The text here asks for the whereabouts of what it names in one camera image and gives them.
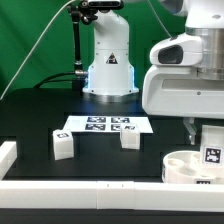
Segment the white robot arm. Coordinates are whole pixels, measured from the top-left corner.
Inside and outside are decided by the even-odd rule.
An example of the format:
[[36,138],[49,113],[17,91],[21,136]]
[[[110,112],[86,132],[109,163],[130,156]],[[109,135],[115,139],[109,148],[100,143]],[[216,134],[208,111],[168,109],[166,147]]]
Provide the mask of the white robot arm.
[[[97,9],[94,61],[84,92],[105,101],[136,91],[128,60],[128,24],[111,11],[121,0],[87,0]],[[142,90],[149,115],[224,119],[224,0],[159,0],[186,18],[185,32],[157,43]]]

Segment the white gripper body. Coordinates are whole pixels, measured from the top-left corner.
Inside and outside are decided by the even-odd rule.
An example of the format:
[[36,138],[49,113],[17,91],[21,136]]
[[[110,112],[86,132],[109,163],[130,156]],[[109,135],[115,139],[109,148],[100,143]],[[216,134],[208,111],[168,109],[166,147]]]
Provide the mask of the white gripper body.
[[142,90],[149,115],[224,119],[224,81],[199,77],[202,39],[186,33],[157,43]]

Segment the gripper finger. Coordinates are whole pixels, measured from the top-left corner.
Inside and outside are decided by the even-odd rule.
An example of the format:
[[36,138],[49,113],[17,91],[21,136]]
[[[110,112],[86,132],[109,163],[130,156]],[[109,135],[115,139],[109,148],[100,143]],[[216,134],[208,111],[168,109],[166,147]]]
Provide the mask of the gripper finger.
[[188,133],[189,133],[189,140],[190,143],[192,145],[195,144],[195,140],[196,140],[196,133],[197,133],[197,128],[194,124],[194,119],[193,118],[189,118],[189,117],[185,117],[183,119],[183,124],[185,126],[185,128],[187,129]]

